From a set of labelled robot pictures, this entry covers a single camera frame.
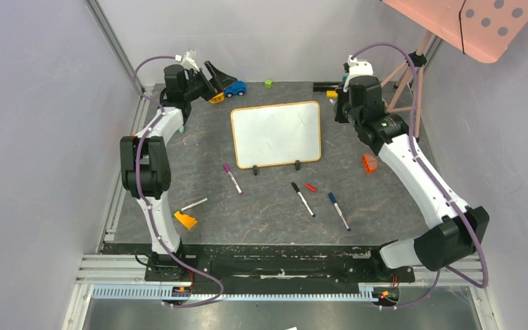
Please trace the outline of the white whiteboard orange frame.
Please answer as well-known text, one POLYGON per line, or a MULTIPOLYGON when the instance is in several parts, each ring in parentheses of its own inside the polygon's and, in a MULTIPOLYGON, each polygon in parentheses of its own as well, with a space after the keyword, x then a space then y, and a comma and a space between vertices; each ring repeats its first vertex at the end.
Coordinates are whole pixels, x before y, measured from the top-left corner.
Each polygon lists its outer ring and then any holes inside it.
POLYGON ((316 162, 322 156, 316 101, 233 109, 236 165, 241 169, 316 162))

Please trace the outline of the purple capped whiteboard marker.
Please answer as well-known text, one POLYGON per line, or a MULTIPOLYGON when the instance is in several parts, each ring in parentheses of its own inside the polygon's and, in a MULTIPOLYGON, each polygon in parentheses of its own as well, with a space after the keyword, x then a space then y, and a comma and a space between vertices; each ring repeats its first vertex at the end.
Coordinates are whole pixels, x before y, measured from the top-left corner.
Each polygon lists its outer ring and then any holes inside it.
POLYGON ((241 187, 239 185, 239 183, 237 182, 235 176, 233 175, 229 165, 227 163, 224 163, 223 164, 223 168, 224 168, 224 171, 228 174, 228 176, 230 177, 232 183, 234 184, 234 187, 236 188, 237 192, 242 195, 243 194, 243 191, 241 190, 241 187))

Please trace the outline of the blue capped whiteboard marker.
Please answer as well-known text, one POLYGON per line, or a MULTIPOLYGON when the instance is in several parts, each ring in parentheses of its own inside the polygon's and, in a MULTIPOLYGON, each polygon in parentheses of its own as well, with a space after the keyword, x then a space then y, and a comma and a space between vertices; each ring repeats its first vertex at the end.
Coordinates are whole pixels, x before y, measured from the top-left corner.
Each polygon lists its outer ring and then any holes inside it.
POLYGON ((337 214, 339 215, 339 217, 341 218, 342 222, 344 223, 346 230, 347 231, 351 231, 351 226, 347 223, 347 220, 345 219, 345 216, 344 216, 342 210, 340 209, 340 207, 338 205, 338 202, 337 202, 337 199, 336 199, 335 195, 332 192, 329 192, 328 197, 329 197, 331 203, 333 204, 337 214))

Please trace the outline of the red marker cap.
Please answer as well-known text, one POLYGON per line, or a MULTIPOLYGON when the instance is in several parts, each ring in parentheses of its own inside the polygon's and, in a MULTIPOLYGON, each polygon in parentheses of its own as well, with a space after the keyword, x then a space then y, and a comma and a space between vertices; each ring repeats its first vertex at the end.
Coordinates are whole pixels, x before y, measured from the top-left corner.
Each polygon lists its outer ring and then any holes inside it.
POLYGON ((317 188, 315 186, 312 186, 311 184, 305 184, 305 188, 310 190, 311 192, 317 191, 317 188))

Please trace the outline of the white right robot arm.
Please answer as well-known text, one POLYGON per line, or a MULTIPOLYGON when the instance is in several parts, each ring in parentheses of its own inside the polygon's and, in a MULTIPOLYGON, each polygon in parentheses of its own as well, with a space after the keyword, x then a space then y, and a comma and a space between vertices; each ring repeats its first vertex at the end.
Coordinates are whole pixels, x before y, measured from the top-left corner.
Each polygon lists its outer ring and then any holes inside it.
POLYGON ((353 125, 358 138, 398 176, 418 205, 428 231, 379 248, 371 275, 386 281, 397 268, 422 265, 440 270, 476 251, 490 217, 456 195, 418 149, 404 119, 388 113, 374 76, 357 76, 336 89, 335 121, 353 125))

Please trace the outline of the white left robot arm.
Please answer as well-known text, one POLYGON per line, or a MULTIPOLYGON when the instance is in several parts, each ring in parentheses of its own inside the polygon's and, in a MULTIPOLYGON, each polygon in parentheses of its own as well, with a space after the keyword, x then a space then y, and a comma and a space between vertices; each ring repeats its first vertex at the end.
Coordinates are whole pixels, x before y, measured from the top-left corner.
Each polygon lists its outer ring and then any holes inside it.
POLYGON ((188 261, 178 250, 182 242, 171 215, 168 191, 172 173, 166 145, 190 117, 192 102, 224 93, 237 78, 206 61, 203 69, 177 59, 164 68, 165 86, 153 119, 138 133, 120 140, 120 172, 123 187, 141 207, 151 235, 150 267, 162 268, 172 280, 188 273, 188 261))

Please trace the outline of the black capped whiteboard marker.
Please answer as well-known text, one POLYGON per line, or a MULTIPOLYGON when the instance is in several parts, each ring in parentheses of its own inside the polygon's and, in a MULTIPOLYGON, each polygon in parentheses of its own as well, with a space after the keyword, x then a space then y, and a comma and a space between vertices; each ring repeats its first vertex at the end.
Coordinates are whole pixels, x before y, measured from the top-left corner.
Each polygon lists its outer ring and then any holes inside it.
POLYGON ((292 188, 295 190, 296 194, 299 196, 300 200, 302 201, 303 205, 306 207, 308 213, 312 216, 312 217, 315 217, 316 214, 313 212, 313 210, 311 209, 311 207, 309 206, 307 200, 305 199, 304 195, 301 193, 298 185, 295 183, 295 182, 292 182, 291 183, 291 186, 292 188))

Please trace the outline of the green capped whiteboard marker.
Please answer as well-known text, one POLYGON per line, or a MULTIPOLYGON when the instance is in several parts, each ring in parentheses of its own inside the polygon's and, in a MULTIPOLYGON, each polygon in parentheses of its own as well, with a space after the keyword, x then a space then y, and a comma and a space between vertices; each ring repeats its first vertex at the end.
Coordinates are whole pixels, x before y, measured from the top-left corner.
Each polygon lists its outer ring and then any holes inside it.
POLYGON ((198 205, 201 205, 202 203, 205 203, 206 201, 208 200, 207 197, 204 197, 198 201, 195 201, 193 203, 190 203, 186 206, 183 206, 182 208, 179 208, 179 209, 176 209, 175 211, 172 211, 172 215, 174 215, 175 213, 178 213, 178 212, 184 212, 186 210, 189 210, 191 208, 194 208, 195 206, 198 206, 198 205))

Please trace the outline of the yellow oval toy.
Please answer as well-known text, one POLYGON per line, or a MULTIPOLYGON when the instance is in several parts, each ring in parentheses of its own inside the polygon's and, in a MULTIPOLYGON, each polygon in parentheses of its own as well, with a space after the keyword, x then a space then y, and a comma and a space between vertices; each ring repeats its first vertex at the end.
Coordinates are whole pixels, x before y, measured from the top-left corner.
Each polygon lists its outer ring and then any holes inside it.
POLYGON ((223 102, 224 100, 225 100, 225 94, 219 93, 213 98, 209 99, 209 102, 212 104, 217 104, 217 103, 223 102))

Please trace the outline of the blue toy car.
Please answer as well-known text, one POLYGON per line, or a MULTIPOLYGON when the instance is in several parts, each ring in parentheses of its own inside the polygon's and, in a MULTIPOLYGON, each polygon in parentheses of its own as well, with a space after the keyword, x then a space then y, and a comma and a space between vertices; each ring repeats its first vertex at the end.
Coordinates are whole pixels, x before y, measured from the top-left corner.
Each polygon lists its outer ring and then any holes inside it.
POLYGON ((239 80, 225 88, 223 93, 226 98, 231 98, 233 96, 243 96, 247 93, 247 87, 243 81, 239 80))

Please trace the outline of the black cylinder tube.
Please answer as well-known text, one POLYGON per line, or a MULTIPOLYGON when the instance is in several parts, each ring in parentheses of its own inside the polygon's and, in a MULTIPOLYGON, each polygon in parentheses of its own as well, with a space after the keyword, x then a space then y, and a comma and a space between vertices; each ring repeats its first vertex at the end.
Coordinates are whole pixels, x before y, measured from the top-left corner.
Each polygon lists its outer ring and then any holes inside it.
POLYGON ((314 82, 313 83, 313 92, 326 92, 326 91, 336 91, 342 85, 342 82, 314 82))

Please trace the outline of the pink tripod stand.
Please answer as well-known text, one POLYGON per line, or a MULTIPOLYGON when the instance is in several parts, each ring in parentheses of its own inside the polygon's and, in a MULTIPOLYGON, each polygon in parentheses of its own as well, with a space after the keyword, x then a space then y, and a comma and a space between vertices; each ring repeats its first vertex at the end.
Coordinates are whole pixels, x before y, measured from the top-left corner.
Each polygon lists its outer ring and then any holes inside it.
POLYGON ((399 65, 389 76, 381 82, 381 86, 384 87, 387 83, 392 81, 394 78, 399 78, 397 82, 394 83, 395 93, 391 100, 385 101, 387 111, 391 113, 402 112, 402 111, 411 111, 412 107, 398 107, 398 100, 401 98, 404 91, 408 91, 412 94, 414 100, 416 101, 416 114, 415 121, 413 122, 414 127, 414 136, 419 140, 420 128, 421 128, 421 106, 422 106, 422 94, 424 91, 424 73, 426 64, 428 62, 426 58, 426 51, 428 46, 433 38, 433 33, 429 30, 426 30, 424 37, 421 41, 420 46, 416 51, 409 54, 410 59, 415 66, 415 73, 417 79, 413 78, 413 73, 410 65, 407 61, 399 65))

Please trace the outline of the orange translucent toy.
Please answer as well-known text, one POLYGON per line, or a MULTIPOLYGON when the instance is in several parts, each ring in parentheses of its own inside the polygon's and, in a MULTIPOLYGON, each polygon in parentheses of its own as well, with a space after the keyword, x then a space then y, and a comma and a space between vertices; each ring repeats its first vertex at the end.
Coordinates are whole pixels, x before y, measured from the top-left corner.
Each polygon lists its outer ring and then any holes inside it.
POLYGON ((376 156, 366 153, 362 156, 362 164, 366 173, 371 174, 377 170, 379 163, 376 156))

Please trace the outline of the orange wedge block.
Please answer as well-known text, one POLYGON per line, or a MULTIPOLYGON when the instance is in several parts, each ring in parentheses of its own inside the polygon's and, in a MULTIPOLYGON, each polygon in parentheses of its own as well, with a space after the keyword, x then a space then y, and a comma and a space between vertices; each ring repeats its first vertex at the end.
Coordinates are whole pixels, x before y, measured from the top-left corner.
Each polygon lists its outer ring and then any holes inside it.
POLYGON ((196 218, 188 215, 188 214, 184 214, 180 211, 177 211, 174 213, 174 217, 176 218, 176 220, 178 220, 178 222, 180 224, 182 224, 187 230, 192 230, 196 224, 197 224, 197 220, 196 218))

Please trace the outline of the pink perforated board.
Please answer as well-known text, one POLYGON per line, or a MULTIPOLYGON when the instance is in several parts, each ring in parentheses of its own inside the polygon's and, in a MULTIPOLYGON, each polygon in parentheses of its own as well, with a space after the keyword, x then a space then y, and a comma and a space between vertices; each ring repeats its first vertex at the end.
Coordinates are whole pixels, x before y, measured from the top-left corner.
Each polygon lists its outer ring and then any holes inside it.
POLYGON ((384 0, 474 60, 497 62, 528 22, 528 0, 384 0))

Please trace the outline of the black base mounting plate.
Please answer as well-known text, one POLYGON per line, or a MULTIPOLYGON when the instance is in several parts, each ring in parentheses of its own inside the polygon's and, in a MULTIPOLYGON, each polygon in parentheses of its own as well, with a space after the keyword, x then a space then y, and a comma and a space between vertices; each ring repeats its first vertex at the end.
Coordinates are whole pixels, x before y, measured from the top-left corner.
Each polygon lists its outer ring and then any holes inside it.
POLYGON ((409 266, 388 270, 367 245, 232 245, 184 243, 182 266, 150 267, 148 243, 106 243, 104 255, 146 256, 148 281, 190 282, 194 294, 353 294, 360 283, 413 283, 409 266))

